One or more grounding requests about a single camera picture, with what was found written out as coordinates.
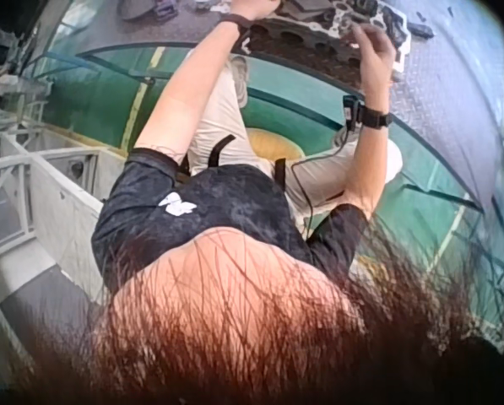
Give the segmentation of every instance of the hand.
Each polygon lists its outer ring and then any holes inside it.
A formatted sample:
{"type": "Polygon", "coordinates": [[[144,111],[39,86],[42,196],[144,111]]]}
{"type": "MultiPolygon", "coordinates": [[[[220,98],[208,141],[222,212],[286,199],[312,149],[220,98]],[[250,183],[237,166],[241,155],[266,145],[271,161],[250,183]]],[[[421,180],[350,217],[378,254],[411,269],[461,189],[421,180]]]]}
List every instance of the hand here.
{"type": "Polygon", "coordinates": [[[373,25],[354,24],[353,34],[360,48],[360,80],[366,106],[387,114],[396,50],[385,31],[373,25]]]}
{"type": "Polygon", "coordinates": [[[255,21],[264,19],[278,8],[281,0],[232,0],[231,13],[255,21]]]}

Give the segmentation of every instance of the black t-shirt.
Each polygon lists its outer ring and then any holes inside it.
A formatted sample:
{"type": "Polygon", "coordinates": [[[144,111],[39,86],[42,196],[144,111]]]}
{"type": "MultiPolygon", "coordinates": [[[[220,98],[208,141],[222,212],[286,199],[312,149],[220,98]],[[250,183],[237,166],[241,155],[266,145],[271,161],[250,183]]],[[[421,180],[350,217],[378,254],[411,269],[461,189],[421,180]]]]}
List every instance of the black t-shirt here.
{"type": "Polygon", "coordinates": [[[347,272],[366,216],[335,208],[303,240],[285,194],[250,165],[209,168],[176,188],[178,164],[152,149],[134,149],[100,213],[92,249],[107,288],[116,292],[135,273],[205,230],[231,227],[334,276],[347,272]]]}

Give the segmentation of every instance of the shoe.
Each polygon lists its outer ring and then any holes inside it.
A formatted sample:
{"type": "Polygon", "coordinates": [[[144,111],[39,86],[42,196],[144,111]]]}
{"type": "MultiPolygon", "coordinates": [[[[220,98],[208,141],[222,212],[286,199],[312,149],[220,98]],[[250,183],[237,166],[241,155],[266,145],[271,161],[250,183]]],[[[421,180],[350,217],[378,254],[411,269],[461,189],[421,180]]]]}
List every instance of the shoe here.
{"type": "Polygon", "coordinates": [[[233,57],[230,60],[233,79],[235,80],[236,99],[239,108],[244,108],[248,103],[248,81],[250,72],[248,63],[244,57],[233,57]]]}

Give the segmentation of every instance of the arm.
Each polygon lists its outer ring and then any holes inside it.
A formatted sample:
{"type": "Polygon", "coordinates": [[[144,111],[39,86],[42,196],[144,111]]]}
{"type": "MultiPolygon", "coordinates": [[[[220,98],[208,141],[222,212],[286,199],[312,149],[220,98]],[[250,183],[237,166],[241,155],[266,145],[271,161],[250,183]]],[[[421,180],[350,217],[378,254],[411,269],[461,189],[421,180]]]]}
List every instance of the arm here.
{"type": "MultiPolygon", "coordinates": [[[[387,114],[389,84],[396,54],[394,47],[387,35],[372,25],[355,25],[353,32],[360,48],[365,104],[372,110],[387,114]]],[[[363,127],[341,199],[342,204],[349,203],[360,208],[367,218],[376,209],[385,187],[387,141],[387,128],[363,127]]]]}
{"type": "MultiPolygon", "coordinates": [[[[233,0],[231,12],[254,20],[272,13],[280,0],[233,0]]],[[[140,133],[136,148],[156,149],[180,163],[210,94],[239,38],[234,23],[218,24],[182,63],[165,87],[140,133]]]]}

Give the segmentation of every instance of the black wristwatch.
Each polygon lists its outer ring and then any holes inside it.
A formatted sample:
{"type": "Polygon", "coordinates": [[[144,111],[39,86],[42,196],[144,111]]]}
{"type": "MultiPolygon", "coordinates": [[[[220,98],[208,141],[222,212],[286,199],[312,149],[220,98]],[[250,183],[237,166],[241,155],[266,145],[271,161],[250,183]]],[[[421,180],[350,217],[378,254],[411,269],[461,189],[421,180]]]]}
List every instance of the black wristwatch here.
{"type": "Polygon", "coordinates": [[[224,21],[230,21],[231,23],[238,25],[238,32],[240,33],[240,36],[237,43],[242,43],[250,36],[250,29],[253,25],[253,21],[250,21],[239,14],[224,14],[221,16],[218,24],[224,21]]]}
{"type": "Polygon", "coordinates": [[[371,110],[365,105],[361,105],[357,122],[362,122],[365,127],[381,129],[393,123],[393,116],[391,114],[383,115],[380,111],[371,110]]]}

